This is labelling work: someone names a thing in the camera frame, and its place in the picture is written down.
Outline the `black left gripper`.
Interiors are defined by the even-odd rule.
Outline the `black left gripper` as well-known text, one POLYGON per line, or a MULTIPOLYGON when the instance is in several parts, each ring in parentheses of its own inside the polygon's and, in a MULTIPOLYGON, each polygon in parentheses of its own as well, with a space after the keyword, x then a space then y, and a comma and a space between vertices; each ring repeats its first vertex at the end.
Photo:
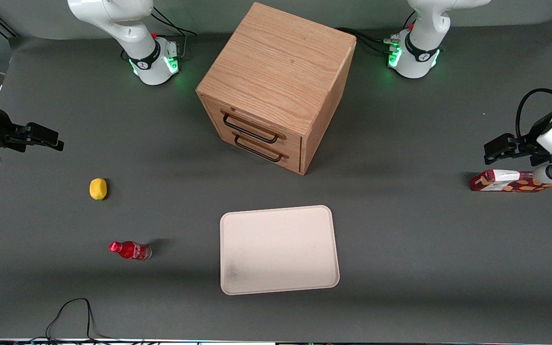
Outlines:
POLYGON ((539 144, 540 135, 552 127, 552 112, 537 120, 526 135, 521 133, 521 112, 517 112, 517 138, 514 135, 500 135, 484 145, 484 163, 491 165, 503 159, 517 159, 530 156, 531 166, 552 164, 552 154, 539 144))

